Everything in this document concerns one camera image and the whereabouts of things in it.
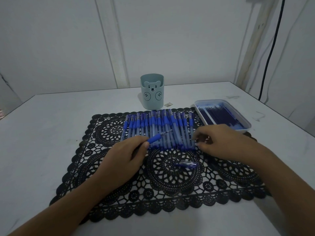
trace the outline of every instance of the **bear ear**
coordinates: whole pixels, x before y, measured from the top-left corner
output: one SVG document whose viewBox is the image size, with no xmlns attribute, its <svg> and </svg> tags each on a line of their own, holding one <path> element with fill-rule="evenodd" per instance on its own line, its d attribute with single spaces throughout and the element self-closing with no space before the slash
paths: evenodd
<svg viewBox="0 0 315 236">
<path fill-rule="evenodd" d="M 150 83 L 149 83 L 148 81 L 145 81 L 145 82 L 144 82 L 144 87 L 145 87 L 145 88 L 148 88 L 149 85 L 150 85 Z"/>
</svg>

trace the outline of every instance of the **person's left hand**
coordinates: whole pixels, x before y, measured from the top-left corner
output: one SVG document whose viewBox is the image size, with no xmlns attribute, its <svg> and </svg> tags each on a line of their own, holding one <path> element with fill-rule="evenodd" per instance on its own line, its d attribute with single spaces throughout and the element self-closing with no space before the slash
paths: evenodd
<svg viewBox="0 0 315 236">
<path fill-rule="evenodd" d="M 92 176 L 92 178 L 97 179 L 99 187 L 104 194 L 109 194 L 136 174 L 149 147 L 149 143 L 146 140 L 148 140 L 148 137 L 144 136 L 128 138 L 116 143 L 107 152 L 102 163 Z M 132 152 L 141 143 L 138 153 L 131 159 Z"/>
</svg>

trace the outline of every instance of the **tabletop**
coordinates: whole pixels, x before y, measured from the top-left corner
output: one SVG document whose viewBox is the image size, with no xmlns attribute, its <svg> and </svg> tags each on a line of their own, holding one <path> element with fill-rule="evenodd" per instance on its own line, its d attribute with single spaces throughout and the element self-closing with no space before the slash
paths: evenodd
<svg viewBox="0 0 315 236">
<path fill-rule="evenodd" d="M 67 172 L 91 117 L 145 111 L 141 88 L 35 95 L 0 121 L 0 235 L 45 209 Z M 252 124 L 250 133 L 315 188 L 315 138 L 230 82 L 169 85 L 164 103 L 191 107 L 224 99 Z M 273 198 L 229 201 L 153 215 L 90 221 L 74 235 L 285 235 Z"/>
</svg>

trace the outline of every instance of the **bear-shaped pen holder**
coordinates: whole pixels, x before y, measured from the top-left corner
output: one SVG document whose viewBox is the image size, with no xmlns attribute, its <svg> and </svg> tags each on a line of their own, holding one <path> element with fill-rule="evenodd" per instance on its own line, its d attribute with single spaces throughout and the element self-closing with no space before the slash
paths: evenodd
<svg viewBox="0 0 315 236">
<path fill-rule="evenodd" d="M 164 76 L 147 74 L 140 77 L 142 105 L 148 110 L 157 110 L 163 107 Z"/>
</svg>

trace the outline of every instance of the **electrical cord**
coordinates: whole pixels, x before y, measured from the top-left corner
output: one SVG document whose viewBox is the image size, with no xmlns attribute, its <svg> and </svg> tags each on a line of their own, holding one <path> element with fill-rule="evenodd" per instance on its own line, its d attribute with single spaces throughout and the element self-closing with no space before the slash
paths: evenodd
<svg viewBox="0 0 315 236">
<path fill-rule="evenodd" d="M 271 55 L 273 53 L 273 48 L 275 47 L 276 40 L 277 40 L 277 35 L 278 35 L 279 26 L 280 26 L 280 22 L 281 22 L 281 18 L 282 18 L 284 3 L 285 3 L 285 0 L 282 0 L 280 14 L 279 14 L 278 23 L 277 23 L 277 28 L 276 28 L 275 36 L 273 38 L 273 45 L 271 46 L 271 50 L 270 50 L 270 53 L 269 53 L 269 56 L 268 56 L 268 59 L 267 59 L 266 66 L 265 66 L 264 75 L 262 77 L 262 85 L 260 87 L 260 94 L 259 94 L 259 98 L 258 98 L 259 101 L 262 98 L 262 90 L 264 88 L 264 82 L 265 82 L 265 78 L 266 78 L 266 72 L 267 72 L 267 69 L 268 69 L 268 64 L 269 64 L 269 61 L 270 61 L 270 57 L 271 57 Z"/>
</svg>

